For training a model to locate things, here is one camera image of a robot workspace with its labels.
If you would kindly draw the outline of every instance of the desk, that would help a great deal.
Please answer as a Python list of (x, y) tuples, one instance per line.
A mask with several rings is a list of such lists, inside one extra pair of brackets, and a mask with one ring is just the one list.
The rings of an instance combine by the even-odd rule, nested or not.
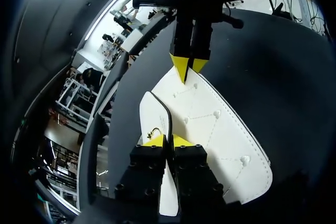
[[(212, 25), (211, 57), (201, 74), (267, 153), (274, 176), (271, 189), (299, 170), (314, 184), (334, 142), (332, 48), (322, 36), (283, 18), (241, 9), (232, 9), (232, 15), (244, 21), (244, 28)], [(172, 67), (172, 32), (172, 25), (162, 31), (119, 83), (109, 133), (110, 195), (141, 135), (139, 103)]]

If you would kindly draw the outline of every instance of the stitching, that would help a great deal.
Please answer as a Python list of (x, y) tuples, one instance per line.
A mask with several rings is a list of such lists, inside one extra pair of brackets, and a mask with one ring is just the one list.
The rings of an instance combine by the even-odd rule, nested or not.
[(187, 90), (184, 90), (184, 91), (181, 91), (181, 92), (174, 93), (173, 95), (176, 97), (178, 94), (183, 94), (183, 93), (189, 92), (189, 91), (191, 91), (191, 90), (193, 90), (193, 89), (195, 89), (195, 88), (194, 88), (194, 87), (191, 87), (191, 88), (189, 88), (189, 89), (187, 89)]
[(162, 129), (165, 130), (165, 124), (164, 124), (164, 120), (163, 120), (162, 116), (160, 116), (160, 121), (161, 121)]
[[(228, 113), (230, 113), (230, 111), (229, 111), (229, 109), (228, 109), (228, 106), (227, 106), (225, 103), (223, 103), (221, 99), (218, 98), (218, 94), (215, 93), (212, 89), (210, 89), (210, 88), (208, 87), (207, 83), (206, 83), (206, 82), (205, 82), (199, 75), (197, 75), (196, 78), (198, 78), (198, 79), (204, 84), (204, 86), (205, 86), (207, 89), (209, 89), (209, 91), (210, 91), (210, 92), (214, 95), (214, 97), (220, 102), (220, 104), (223, 105), (223, 107), (225, 108), (225, 110), (226, 110)], [(237, 120), (232, 116), (232, 114), (230, 114), (230, 115), (231, 115), (232, 119), (234, 119), (234, 121), (237, 123), (237, 126), (238, 126), (243, 132), (245, 132), (245, 131), (243, 130), (243, 128), (240, 126), (240, 124), (239, 124), (240, 122), (237, 122)], [(255, 149), (255, 143), (253, 143), (253, 142), (251, 141), (251, 139), (250, 139), (246, 134), (245, 134), (245, 136), (246, 136), (246, 139), (248, 139), (248, 141), (250, 142), (251, 146)], [(264, 163), (264, 169), (265, 169), (265, 171), (267, 172), (267, 167), (266, 167), (265, 163)], [(252, 198), (252, 197), (256, 197), (256, 196), (258, 196), (258, 195), (263, 194), (263, 193), (266, 191), (266, 188), (267, 188), (268, 184), (269, 184), (269, 175), (267, 175), (267, 182), (266, 182), (266, 185), (265, 185), (265, 187), (263, 188), (263, 190), (262, 190), (260, 193), (256, 193), (256, 194), (254, 194), (253, 196), (251, 196), (251, 197), (249, 197), (249, 198), (246, 198), (242, 203), (248, 201), (248, 200), (249, 200), (250, 198)]]
[(235, 178), (235, 180), (231, 183), (231, 185), (229, 186), (229, 188), (225, 191), (225, 193), (223, 194), (223, 197), (225, 197), (225, 195), (231, 190), (232, 188), (232, 185), (236, 182), (236, 180), (238, 179), (238, 177), (240, 176), (241, 172), (243, 171), (244, 167), (243, 165), (241, 164), (241, 168), (239, 170), (239, 173), (237, 175), (237, 177)]
[(195, 89), (194, 96), (192, 98), (192, 103), (191, 103), (191, 106), (190, 106), (190, 109), (189, 109), (188, 117), (190, 116), (190, 113), (193, 110), (193, 106), (194, 106), (194, 103), (195, 103), (195, 99), (194, 98), (196, 96), (196, 92), (197, 92), (197, 89)]
[(209, 115), (201, 115), (201, 116), (197, 116), (195, 118), (189, 118), (190, 120), (193, 120), (193, 119), (199, 119), (199, 118), (206, 118), (207, 116), (211, 116), (213, 114), (209, 114)]
[(210, 136), (209, 136), (208, 142), (206, 143), (206, 146), (204, 147), (204, 150), (206, 150), (206, 149), (207, 149), (207, 147), (208, 147), (208, 145), (209, 145), (209, 142), (210, 142), (210, 140), (211, 140), (212, 133), (214, 132), (214, 128), (215, 128), (215, 125), (216, 125), (216, 123), (217, 123), (217, 120), (218, 120), (218, 119), (216, 119), (216, 121), (214, 122), (214, 126), (212, 127), (212, 130), (211, 130), (211, 133), (210, 133)]

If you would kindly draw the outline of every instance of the white leather piece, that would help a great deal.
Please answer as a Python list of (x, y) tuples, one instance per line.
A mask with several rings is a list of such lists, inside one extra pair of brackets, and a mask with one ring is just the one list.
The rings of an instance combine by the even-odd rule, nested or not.
[(247, 203), (272, 183), (268, 157), (241, 118), (202, 77), (189, 69), (183, 84), (173, 67), (152, 92), (168, 107), (173, 133), (202, 144), (207, 162), (224, 185), (227, 203)]
[[(172, 134), (170, 112), (151, 92), (146, 92), (140, 102), (140, 124), (144, 144), (150, 140), (147, 135), (154, 128), (160, 129), (167, 138)], [(160, 132), (155, 130), (151, 138), (154, 139), (159, 135)], [(175, 183), (166, 162), (161, 185), (159, 213), (165, 216), (176, 216), (178, 203)]]

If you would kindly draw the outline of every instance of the person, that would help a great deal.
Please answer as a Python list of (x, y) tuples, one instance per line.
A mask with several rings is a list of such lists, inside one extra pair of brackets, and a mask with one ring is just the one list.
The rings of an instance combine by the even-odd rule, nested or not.
[(88, 68), (83, 73), (76, 75), (76, 80), (79, 83), (86, 84), (86, 86), (95, 93), (99, 92), (105, 78), (106, 77), (104, 76), (103, 72), (93, 68)]
[(114, 40), (113, 40), (113, 38), (112, 38), (111, 35), (104, 34), (102, 38), (103, 38), (103, 40), (110, 41), (112, 43), (114, 42)]

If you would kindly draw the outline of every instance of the black table surface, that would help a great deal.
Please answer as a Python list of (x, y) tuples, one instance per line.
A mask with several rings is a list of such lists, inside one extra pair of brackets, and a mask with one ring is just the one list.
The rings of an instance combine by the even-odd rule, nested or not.
[[(253, 132), (271, 161), (272, 186), (301, 170), (319, 178), (334, 143), (336, 68), (327, 40), (289, 20), (233, 9), (243, 29), (213, 24), (202, 69)], [(139, 104), (172, 67), (169, 25), (120, 81), (108, 146), (111, 194), (140, 135)]]

